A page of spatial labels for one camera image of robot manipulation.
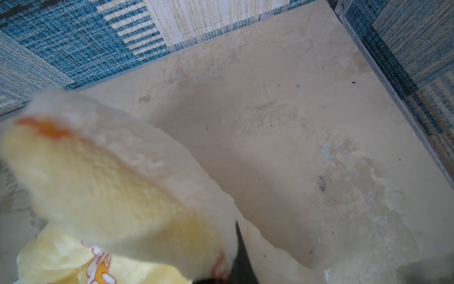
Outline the yellow cartoon print blanket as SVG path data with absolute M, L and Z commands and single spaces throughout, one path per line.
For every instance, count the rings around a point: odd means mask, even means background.
M 17 257 L 22 284 L 226 279 L 238 222 L 259 284 L 321 284 L 240 213 L 161 129 L 73 92 L 38 94 L 1 134 L 1 159 L 47 225 Z

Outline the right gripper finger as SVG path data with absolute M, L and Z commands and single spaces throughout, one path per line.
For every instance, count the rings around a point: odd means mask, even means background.
M 236 223 L 236 235 L 238 237 L 238 253 L 228 277 L 226 279 L 211 278 L 198 280 L 195 284 L 259 284 L 249 261 L 238 222 Z

